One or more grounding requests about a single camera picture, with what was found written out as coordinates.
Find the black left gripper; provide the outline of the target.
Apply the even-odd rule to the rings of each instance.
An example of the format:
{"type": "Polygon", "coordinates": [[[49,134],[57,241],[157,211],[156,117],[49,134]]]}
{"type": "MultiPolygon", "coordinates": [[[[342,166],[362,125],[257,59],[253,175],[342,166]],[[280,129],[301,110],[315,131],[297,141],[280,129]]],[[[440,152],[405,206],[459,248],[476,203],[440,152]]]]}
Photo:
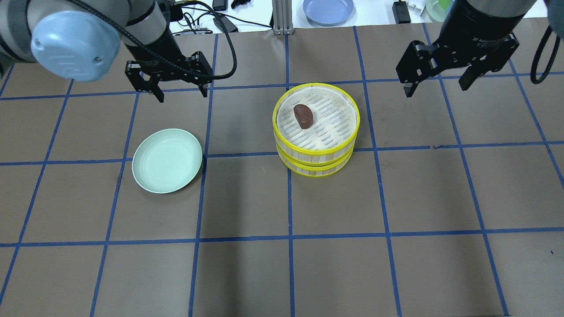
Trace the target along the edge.
{"type": "Polygon", "coordinates": [[[203,52],[195,52],[190,57],[181,57],[171,67],[159,60],[139,62],[129,60],[125,66],[125,76],[137,92],[153,94],[160,103],[164,103],[164,93],[159,88],[161,82],[184,81],[199,88],[202,96],[209,95],[209,84],[212,79],[205,76],[213,74],[212,67],[203,52]]]}

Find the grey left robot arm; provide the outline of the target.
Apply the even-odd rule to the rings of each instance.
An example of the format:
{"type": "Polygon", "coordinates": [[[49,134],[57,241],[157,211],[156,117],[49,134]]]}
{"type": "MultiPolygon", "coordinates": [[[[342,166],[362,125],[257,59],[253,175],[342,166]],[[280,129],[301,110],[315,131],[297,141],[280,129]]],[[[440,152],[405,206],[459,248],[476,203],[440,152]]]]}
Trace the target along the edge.
{"type": "Polygon", "coordinates": [[[199,0],[3,0],[1,75],[15,63],[39,63],[62,78],[97,81],[125,44],[133,57],[125,75],[137,92],[163,102],[159,83],[184,81],[206,97],[209,84],[235,73],[237,57],[228,39],[232,69],[215,75],[202,52],[182,54],[169,24],[186,17],[191,5],[229,34],[223,7],[199,0]]]}

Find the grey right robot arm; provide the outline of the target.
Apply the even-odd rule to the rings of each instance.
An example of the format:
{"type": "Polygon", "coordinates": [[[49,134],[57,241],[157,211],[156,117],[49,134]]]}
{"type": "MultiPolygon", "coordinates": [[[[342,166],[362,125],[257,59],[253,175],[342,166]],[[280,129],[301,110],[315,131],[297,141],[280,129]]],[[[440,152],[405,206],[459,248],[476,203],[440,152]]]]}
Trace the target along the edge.
{"type": "Polygon", "coordinates": [[[500,71],[519,48],[513,30],[533,5],[533,0],[454,1],[435,42],[411,42],[397,64],[405,96],[445,70],[465,68],[459,79],[464,91],[488,72],[500,71]]]}

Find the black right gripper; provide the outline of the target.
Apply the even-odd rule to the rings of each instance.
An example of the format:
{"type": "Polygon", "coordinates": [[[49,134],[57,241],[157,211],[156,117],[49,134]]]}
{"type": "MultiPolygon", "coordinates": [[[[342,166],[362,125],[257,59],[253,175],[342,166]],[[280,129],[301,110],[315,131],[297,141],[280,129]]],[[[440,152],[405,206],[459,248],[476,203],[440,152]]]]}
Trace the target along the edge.
{"type": "Polygon", "coordinates": [[[465,72],[459,78],[459,85],[465,92],[478,78],[504,68],[519,45],[519,40],[513,33],[490,43],[473,39],[467,41],[463,38],[447,43],[445,38],[441,38],[426,45],[415,40],[408,44],[395,70],[404,84],[403,90],[407,98],[413,96],[424,80],[445,70],[460,68],[464,68],[465,72]]]}

